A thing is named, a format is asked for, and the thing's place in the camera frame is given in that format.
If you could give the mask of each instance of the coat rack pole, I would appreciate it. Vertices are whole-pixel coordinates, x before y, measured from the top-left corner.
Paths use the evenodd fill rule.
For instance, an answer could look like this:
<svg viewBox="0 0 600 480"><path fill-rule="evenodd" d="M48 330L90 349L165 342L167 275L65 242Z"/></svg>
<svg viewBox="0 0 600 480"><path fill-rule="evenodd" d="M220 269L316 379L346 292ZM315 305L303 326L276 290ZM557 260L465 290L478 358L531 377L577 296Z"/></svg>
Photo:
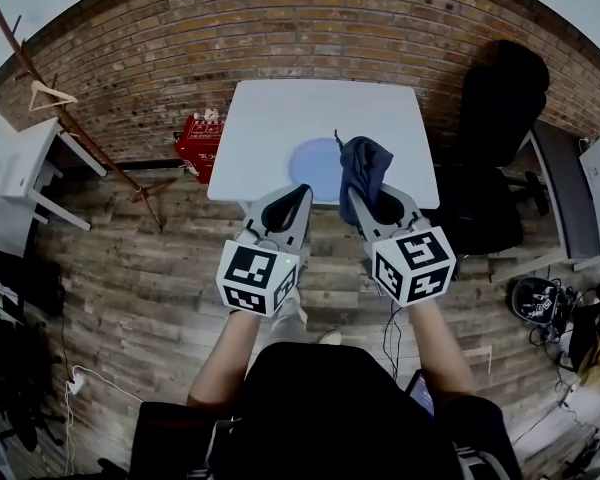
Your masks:
<svg viewBox="0 0 600 480"><path fill-rule="evenodd" d="M16 59L18 60L18 62L22 66L22 68L31 76L31 78L33 78L34 80L38 80L39 82L44 84L45 82L42 79L42 77L40 76L40 73L38 73L38 71L33 66L33 63L31 62L31 60L29 59L27 54L24 52L25 42L23 41L22 45L18 44L18 41L16 40L11 28L7 24L1 10L0 10L0 30L2 30L2 33L4 34L5 38L7 39L9 46L11 46L11 49L13 50L13 53L15 54ZM58 98L56 98L55 96L53 96L51 94L45 93L45 96L49 99L49 101L51 103L57 103L58 101L60 101ZM127 185L129 185L129 187L131 187L135 191L136 194L140 195L140 197L144 201L147 209L149 210L149 213L151 214L153 221L155 222L156 226L158 227L158 230L160 232L162 232L162 226L160 225L158 218L156 217L155 213L151 209L151 206L149 205L149 201L147 200L147 197L148 197L147 190L144 187L138 185L127 173L122 171L114 163L114 161L111 160L104 153L104 151L102 151L102 149L100 149L100 146L98 146L93 141L93 139L91 137L89 137L87 132L85 132L82 129L82 127L75 121L75 119L73 119L73 117L71 116L71 114L69 114L69 112L67 112L61 106L54 107L54 109L58 113L59 121L60 121L60 124L62 125L62 127L65 130L67 130L68 132L71 132L78 139L78 142L80 142L83 146L85 146L85 147L91 149L93 152L97 153L100 156L100 158L102 159L102 161L111 169L111 171L116 176L118 176L122 181L127 183Z"/></svg>

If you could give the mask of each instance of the blue circular mat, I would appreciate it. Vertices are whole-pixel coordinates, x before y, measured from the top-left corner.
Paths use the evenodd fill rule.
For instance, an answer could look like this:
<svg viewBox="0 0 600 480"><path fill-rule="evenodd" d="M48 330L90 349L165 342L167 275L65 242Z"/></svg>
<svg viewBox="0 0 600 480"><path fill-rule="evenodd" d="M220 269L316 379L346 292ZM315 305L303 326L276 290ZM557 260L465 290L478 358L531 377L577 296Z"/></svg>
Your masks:
<svg viewBox="0 0 600 480"><path fill-rule="evenodd" d="M342 181L338 143L334 139L303 142L291 155L289 175L293 183L310 185L315 201L337 201Z"/></svg>

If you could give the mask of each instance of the red box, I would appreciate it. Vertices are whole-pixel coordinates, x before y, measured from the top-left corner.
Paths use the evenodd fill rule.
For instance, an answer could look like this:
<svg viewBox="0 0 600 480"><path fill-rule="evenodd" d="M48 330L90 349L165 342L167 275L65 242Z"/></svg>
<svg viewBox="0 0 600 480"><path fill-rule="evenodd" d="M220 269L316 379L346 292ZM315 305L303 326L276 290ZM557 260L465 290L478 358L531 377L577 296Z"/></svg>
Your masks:
<svg viewBox="0 0 600 480"><path fill-rule="evenodd" d="M224 123L208 123L204 119L189 116L174 146L178 156L200 183L206 184L211 180L223 129Z"/></svg>

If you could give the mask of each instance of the short sleeve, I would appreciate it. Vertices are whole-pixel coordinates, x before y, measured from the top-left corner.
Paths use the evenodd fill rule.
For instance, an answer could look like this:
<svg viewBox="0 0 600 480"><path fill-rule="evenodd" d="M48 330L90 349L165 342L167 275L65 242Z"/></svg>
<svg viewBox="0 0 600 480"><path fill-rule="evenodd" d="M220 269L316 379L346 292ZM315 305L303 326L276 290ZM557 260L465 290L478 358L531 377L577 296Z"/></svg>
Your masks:
<svg viewBox="0 0 600 480"><path fill-rule="evenodd" d="M475 396L454 398L436 409L436 425L458 447L469 446L493 455L511 480L522 478L502 411L494 403Z"/></svg>

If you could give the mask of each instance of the person's right arm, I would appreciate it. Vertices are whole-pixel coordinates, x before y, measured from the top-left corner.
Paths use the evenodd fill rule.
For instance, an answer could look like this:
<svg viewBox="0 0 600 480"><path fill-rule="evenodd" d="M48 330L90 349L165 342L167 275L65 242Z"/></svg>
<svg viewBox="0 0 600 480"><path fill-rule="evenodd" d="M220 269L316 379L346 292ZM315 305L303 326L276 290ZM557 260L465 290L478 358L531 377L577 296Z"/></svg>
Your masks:
<svg viewBox="0 0 600 480"><path fill-rule="evenodd" d="M424 379L435 404L443 405L461 395L475 395L471 368L435 300L414 304L408 311Z"/></svg>

